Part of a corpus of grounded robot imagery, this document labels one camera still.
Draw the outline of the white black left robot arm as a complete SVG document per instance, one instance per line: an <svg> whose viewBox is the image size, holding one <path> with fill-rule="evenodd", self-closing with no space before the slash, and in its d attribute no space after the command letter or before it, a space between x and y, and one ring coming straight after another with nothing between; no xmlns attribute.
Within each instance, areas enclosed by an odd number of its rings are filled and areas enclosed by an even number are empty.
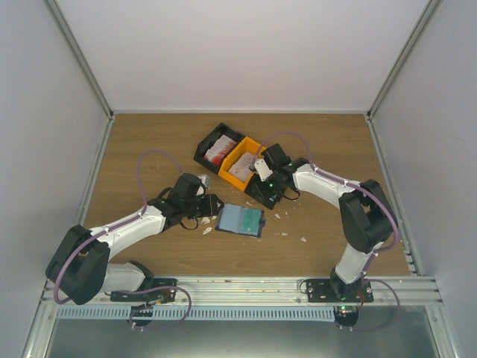
<svg viewBox="0 0 477 358"><path fill-rule="evenodd" d="M184 173L173 187L129 216L91 229L80 224L71 227L45 270L54 283L54 301L82 305L99 293L118 295L123 301L152 301L163 294L154 274L141 263L111 260L149 236L182 226L184 219L218 215L224 202L207 193L208 180L206 175Z"/></svg>

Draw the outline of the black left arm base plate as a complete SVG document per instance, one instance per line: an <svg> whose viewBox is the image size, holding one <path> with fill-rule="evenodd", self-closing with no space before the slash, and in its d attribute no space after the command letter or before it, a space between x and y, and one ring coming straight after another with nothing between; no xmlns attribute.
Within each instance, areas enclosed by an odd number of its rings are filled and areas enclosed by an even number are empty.
<svg viewBox="0 0 477 358"><path fill-rule="evenodd" d="M113 302L169 303L175 299L175 278L153 278L133 293L111 292Z"/></svg>

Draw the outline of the blue card holder wallet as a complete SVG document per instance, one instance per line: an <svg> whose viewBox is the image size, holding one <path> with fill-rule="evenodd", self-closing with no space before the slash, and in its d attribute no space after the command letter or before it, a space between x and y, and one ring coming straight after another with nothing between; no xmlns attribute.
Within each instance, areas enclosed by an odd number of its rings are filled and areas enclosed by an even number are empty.
<svg viewBox="0 0 477 358"><path fill-rule="evenodd" d="M234 233L237 235L247 236L247 235L243 235L239 233L239 225L241 223L243 210L245 208L247 207L240 207L234 204L225 204L224 208L218 215L218 222L215 226L215 230L225 232L225 233ZM248 237L260 238L262 235L262 229L265 226L265 212L263 210L260 210L260 211L262 212L262 217L260 220L259 236L258 237L248 236Z"/></svg>

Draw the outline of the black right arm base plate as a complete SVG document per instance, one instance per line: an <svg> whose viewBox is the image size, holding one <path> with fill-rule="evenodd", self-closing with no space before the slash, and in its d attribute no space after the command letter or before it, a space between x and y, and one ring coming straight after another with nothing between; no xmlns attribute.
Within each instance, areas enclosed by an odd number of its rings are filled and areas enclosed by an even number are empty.
<svg viewBox="0 0 477 358"><path fill-rule="evenodd" d="M374 301L370 284L363 284L360 280L341 285L329 278L309 278L300 283L299 290L309 303L360 304Z"/></svg>

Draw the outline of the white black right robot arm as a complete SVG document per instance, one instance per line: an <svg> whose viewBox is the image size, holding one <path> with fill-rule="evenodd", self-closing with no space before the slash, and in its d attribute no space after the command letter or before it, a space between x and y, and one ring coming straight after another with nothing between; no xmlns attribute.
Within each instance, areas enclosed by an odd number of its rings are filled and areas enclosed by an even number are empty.
<svg viewBox="0 0 477 358"><path fill-rule="evenodd" d="M347 246L330 273L331 296L346 302L356 294L373 257L399 229L380 184L348 180L317 167L311 160L291 160L280 145L261 153L255 163L260 180L272 189L307 192L339 209Z"/></svg>

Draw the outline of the teal credit card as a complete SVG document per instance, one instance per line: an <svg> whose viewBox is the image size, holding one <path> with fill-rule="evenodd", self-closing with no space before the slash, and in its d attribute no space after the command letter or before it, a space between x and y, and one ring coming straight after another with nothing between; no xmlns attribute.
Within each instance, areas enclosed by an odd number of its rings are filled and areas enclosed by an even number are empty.
<svg viewBox="0 0 477 358"><path fill-rule="evenodd" d="M262 212L260 210L245 208L238 232L243 235L258 237L261 217Z"/></svg>

